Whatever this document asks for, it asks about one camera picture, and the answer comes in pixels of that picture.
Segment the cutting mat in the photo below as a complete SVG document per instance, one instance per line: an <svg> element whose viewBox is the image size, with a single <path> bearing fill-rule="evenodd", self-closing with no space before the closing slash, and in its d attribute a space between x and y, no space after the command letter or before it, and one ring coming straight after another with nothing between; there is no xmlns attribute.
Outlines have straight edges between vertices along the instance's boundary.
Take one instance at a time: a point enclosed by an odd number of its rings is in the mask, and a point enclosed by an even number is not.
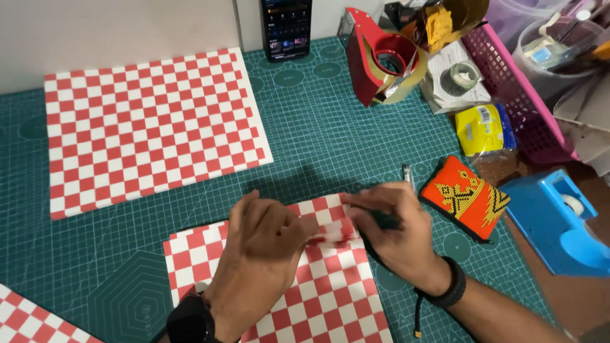
<svg viewBox="0 0 610 343"><path fill-rule="evenodd" d="M293 62L270 64L262 51L244 59L275 162L55 222L44 94L0 97L0 282L104 341L146 342L171 309L161 246L170 233L226 219L255 187L290 204L399 180L407 162L420 189L441 157L459 155L451 123L430 113L419 89L398 104L362 106L335 38ZM426 209L440 254L552 320L503 223L495 245L478 245ZM412 288L370 260L395 341L415 341ZM428 304L422 327L418 342L472 341Z"/></svg>

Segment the pink basket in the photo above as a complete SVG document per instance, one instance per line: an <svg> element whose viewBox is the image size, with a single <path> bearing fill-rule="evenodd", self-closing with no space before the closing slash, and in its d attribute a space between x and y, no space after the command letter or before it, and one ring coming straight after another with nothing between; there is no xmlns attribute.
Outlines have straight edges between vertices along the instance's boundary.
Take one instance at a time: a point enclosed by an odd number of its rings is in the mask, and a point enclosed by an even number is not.
<svg viewBox="0 0 610 343"><path fill-rule="evenodd" d="M491 25L462 38L485 77L483 84L496 102L506 106L519 150L537 164L580 160L534 87L517 68Z"/></svg>

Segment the smartphone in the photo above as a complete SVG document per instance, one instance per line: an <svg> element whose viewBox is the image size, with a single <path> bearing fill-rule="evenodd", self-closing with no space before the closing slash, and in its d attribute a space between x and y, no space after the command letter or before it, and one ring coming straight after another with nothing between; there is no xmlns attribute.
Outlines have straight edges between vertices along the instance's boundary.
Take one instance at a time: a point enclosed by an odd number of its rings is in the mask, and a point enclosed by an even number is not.
<svg viewBox="0 0 610 343"><path fill-rule="evenodd" d="M312 0L260 0L263 45L269 62L300 59L309 54Z"/></svg>

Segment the checkered paper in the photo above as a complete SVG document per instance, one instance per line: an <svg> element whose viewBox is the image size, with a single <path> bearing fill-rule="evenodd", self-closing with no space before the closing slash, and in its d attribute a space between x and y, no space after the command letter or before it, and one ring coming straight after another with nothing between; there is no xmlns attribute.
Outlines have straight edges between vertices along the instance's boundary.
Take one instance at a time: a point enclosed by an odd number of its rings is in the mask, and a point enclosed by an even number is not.
<svg viewBox="0 0 610 343"><path fill-rule="evenodd" d="M45 76L51 218L271 163L239 48Z"/></svg>
<svg viewBox="0 0 610 343"><path fill-rule="evenodd" d="M0 284L0 342L101 343Z"/></svg>
<svg viewBox="0 0 610 343"><path fill-rule="evenodd" d="M347 216L347 210L350 206L341 202L339 194L302 201L297 204L288 205L287 207L299 217L313 217L318 221L320 232L309 241L309 244L311 245L327 242L349 242L360 237L358 230L355 229L351 219ZM170 234L170 239L188 236L195 232L201 232L209 228L216 228L227 224L228 221L224 221L211 225L199 226L197 228Z"/></svg>
<svg viewBox="0 0 610 343"><path fill-rule="evenodd" d="M174 307L210 284L227 233L223 222L163 243ZM307 247L291 287L242 342L392 342L362 239Z"/></svg>

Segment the tape dispenser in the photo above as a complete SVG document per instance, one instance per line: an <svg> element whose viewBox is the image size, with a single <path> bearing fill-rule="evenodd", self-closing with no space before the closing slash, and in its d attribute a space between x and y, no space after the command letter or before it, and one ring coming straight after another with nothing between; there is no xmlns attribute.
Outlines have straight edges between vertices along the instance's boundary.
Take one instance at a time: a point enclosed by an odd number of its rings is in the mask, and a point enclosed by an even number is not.
<svg viewBox="0 0 610 343"><path fill-rule="evenodd" d="M346 8L337 35L347 55L352 88L364 106L401 101L428 70L423 49L397 31L382 30L366 12Z"/></svg>

